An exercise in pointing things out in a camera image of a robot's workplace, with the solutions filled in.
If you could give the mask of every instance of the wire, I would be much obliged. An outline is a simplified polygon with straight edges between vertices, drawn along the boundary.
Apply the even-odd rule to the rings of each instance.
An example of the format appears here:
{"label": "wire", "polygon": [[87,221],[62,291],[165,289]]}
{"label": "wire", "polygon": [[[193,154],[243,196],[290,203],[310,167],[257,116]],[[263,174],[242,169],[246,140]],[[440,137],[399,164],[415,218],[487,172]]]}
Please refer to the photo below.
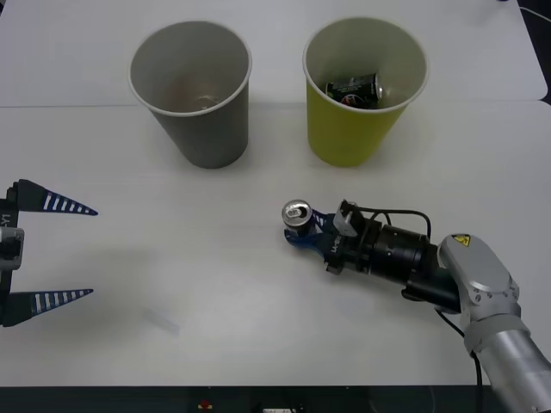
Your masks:
{"label": "wire", "polygon": [[[436,314],[444,320],[444,322],[450,326],[452,329],[455,330],[457,334],[459,334],[461,337],[465,337],[465,333],[463,333],[459,327],[457,327],[455,324],[453,324],[449,318],[444,316],[440,310],[437,310],[435,308]],[[474,368],[476,370],[476,395],[475,395],[475,408],[474,411],[476,413],[482,413],[482,410],[484,409],[484,387],[482,387],[482,368],[480,367],[480,360],[476,356],[474,352],[471,352],[471,357],[474,360]]]}
{"label": "wire", "polygon": [[356,208],[358,209],[358,211],[362,211],[365,213],[382,213],[385,214],[385,216],[390,213],[396,213],[400,215],[417,215],[418,217],[423,218],[424,221],[427,223],[427,238],[430,239],[430,234],[432,233],[432,224],[430,223],[429,217],[426,214],[421,213],[420,211],[412,211],[409,209],[374,209],[366,208],[363,206],[357,206]]}
{"label": "wire", "polygon": [[546,20],[548,22],[551,23],[551,19],[544,16],[544,15],[540,15],[539,13],[536,13],[534,10],[530,10],[530,9],[526,9],[525,7],[519,7],[520,10],[524,10],[524,11],[528,11],[529,13],[531,13],[532,15],[537,15],[538,17],[542,18],[543,20]]}
{"label": "wire", "polygon": [[[374,213],[373,215],[371,215],[370,220],[375,221],[375,218],[377,218],[381,214],[382,213]],[[388,213],[383,213],[383,215],[385,216],[385,219],[387,219],[387,224],[392,225],[393,221],[390,220],[390,215]]]}

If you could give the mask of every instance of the paper cup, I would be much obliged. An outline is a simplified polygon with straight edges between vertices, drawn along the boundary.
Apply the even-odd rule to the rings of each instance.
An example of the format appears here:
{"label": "paper cup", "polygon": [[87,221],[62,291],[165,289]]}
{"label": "paper cup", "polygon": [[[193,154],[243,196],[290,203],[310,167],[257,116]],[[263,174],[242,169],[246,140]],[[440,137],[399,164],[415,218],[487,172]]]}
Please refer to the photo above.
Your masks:
{"label": "paper cup", "polygon": [[221,168],[247,147],[251,67],[249,47],[229,28],[181,22],[143,41],[128,79],[192,164]]}
{"label": "paper cup", "polygon": [[[308,142],[322,160],[357,166],[371,156],[407,105],[423,91],[429,64],[403,28],[370,17],[330,23],[306,44]],[[375,110],[351,108],[325,95],[336,80],[377,73],[383,97]]]}

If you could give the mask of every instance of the warning label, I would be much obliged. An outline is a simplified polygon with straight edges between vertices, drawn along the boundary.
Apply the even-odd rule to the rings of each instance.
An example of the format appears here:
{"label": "warning label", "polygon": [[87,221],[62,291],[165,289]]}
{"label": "warning label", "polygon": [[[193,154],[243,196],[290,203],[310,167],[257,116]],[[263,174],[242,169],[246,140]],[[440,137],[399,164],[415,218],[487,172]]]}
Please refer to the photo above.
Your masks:
{"label": "warning label", "polygon": [[468,245],[471,243],[471,236],[467,234],[452,235],[452,237],[455,241],[465,245],[466,247],[468,247]]}

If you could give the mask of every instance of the table surface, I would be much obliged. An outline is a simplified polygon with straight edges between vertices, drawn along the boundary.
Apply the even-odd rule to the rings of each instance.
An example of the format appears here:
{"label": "table surface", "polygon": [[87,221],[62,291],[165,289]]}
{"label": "table surface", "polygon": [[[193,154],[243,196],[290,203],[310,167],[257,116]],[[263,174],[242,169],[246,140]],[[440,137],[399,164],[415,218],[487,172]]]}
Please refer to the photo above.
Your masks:
{"label": "table surface", "polygon": [[0,106],[136,104],[127,65],[141,39],[182,20],[234,28],[253,56],[253,102],[304,100],[301,56],[327,22],[390,19],[425,46],[425,94],[537,100],[547,93],[516,0],[12,0],[0,19]]}
{"label": "table surface", "polygon": [[337,169],[310,152],[303,103],[253,104],[246,153],[201,170],[144,108],[0,109],[0,188],[27,178],[100,212],[22,214],[14,291],[95,292],[0,330],[0,385],[473,384],[430,305],[286,243],[280,211],[297,197],[418,209],[434,242],[482,237],[550,355],[550,111],[421,96],[372,159]]}

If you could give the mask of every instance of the can lid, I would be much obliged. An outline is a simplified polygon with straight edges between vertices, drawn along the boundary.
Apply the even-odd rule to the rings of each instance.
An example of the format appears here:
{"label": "can lid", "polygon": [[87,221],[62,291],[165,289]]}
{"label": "can lid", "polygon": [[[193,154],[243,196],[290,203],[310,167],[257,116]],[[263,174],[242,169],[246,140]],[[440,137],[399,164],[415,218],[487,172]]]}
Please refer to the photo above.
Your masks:
{"label": "can lid", "polygon": [[379,84],[379,75],[375,73],[373,76],[375,78],[375,94],[377,95],[377,101],[379,101],[382,99],[382,86]]}
{"label": "can lid", "polygon": [[287,226],[302,226],[312,214],[312,207],[305,200],[291,200],[282,209],[283,222]]}

